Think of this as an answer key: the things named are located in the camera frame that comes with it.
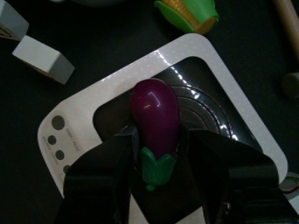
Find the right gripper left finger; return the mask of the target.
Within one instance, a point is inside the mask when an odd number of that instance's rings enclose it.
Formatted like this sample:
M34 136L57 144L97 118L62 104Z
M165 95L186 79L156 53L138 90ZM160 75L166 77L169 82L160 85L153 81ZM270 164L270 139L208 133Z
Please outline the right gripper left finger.
M137 131L126 126L66 171L53 224L128 224Z

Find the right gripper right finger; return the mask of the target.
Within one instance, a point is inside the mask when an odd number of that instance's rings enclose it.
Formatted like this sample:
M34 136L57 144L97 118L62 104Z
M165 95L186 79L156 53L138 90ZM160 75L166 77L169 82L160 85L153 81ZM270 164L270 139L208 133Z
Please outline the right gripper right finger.
M205 224L299 224L272 159L206 130L188 129L185 136Z

